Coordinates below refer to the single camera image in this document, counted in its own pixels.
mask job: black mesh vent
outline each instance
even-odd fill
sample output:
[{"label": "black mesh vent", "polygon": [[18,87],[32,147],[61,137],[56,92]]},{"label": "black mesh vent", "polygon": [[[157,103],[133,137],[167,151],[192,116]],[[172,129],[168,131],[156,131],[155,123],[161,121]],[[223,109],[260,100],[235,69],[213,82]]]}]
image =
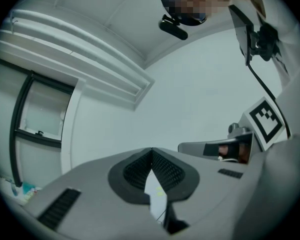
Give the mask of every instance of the black mesh vent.
[{"label": "black mesh vent", "polygon": [[151,170],[152,152],[130,163],[123,170],[123,176],[127,182],[137,189],[145,190],[147,177]]},{"label": "black mesh vent", "polygon": [[55,230],[75,203],[81,192],[74,189],[66,189],[38,218],[38,221]]},{"label": "black mesh vent", "polygon": [[165,192],[177,186],[185,178],[183,169],[155,151],[152,151],[152,170]]},{"label": "black mesh vent", "polygon": [[244,175],[242,172],[237,172],[237,171],[228,170],[228,169],[220,169],[218,171],[218,173],[224,174],[224,175],[227,175],[227,176],[230,176],[230,177],[234,177],[234,178],[237,178],[237,179],[240,179],[242,177],[242,175]]}]

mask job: person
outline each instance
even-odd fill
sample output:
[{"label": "person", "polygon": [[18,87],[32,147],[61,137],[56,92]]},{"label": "person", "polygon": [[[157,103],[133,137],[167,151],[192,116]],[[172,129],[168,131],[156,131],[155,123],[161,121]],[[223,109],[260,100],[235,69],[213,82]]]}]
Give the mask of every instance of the person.
[{"label": "person", "polygon": [[[234,4],[243,13],[252,6],[261,25],[267,23],[277,31],[278,41],[276,43],[279,52],[272,57],[277,69],[282,89],[300,71],[300,24],[283,0],[168,0],[169,7],[165,7],[170,13],[178,15],[182,22],[185,19],[194,19],[203,23],[211,19],[215,14],[226,10],[229,5]],[[238,6],[236,1],[244,2]],[[250,151],[248,146],[240,146],[242,163],[247,163]],[[219,155],[227,155],[228,147],[220,146]]]}]

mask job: gray surface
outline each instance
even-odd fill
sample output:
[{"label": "gray surface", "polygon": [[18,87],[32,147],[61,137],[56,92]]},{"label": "gray surface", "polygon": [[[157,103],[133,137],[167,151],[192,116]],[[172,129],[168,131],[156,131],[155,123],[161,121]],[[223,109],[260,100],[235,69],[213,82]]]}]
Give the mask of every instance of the gray surface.
[{"label": "gray surface", "polygon": [[300,72],[276,99],[289,125],[291,135],[300,135]]},{"label": "gray surface", "polygon": [[209,156],[209,155],[202,155],[201,158],[210,159],[210,160],[218,160],[218,156],[216,156],[216,155],[211,155],[211,156]]},{"label": "gray surface", "polygon": [[164,148],[161,150],[189,164],[199,172],[199,185],[190,198],[173,204],[177,218],[185,220],[190,225],[194,225],[201,218],[204,218],[240,181],[238,178],[218,173],[218,171],[225,168],[244,173],[248,167],[245,164],[184,155]]},{"label": "gray surface", "polygon": [[[148,205],[124,202],[107,177],[114,164],[133,150],[82,164],[39,192],[25,206],[37,217],[67,187],[82,191],[57,232],[71,239],[168,239]],[[248,165],[202,159],[161,148],[194,167],[200,182],[184,201],[172,204],[176,217],[190,227],[174,239],[257,239],[280,221],[300,194],[300,137],[276,143],[252,156]],[[243,173],[238,179],[219,169]],[[37,231],[44,227],[38,223]],[[45,229],[43,235],[52,234]]]},{"label": "gray surface", "polygon": [[108,183],[110,168],[143,150],[138,149],[84,163],[48,185],[24,206],[38,217],[67,187],[82,193],[63,219],[57,232],[80,240],[162,239],[168,233],[156,223],[149,205],[124,202]]},{"label": "gray surface", "polygon": [[39,221],[34,219],[23,207],[18,205],[10,197],[4,198],[7,206],[10,208],[11,212],[18,218],[19,222],[31,232],[37,239],[40,240],[69,240],[68,237],[65,237],[61,234],[50,230]]}]

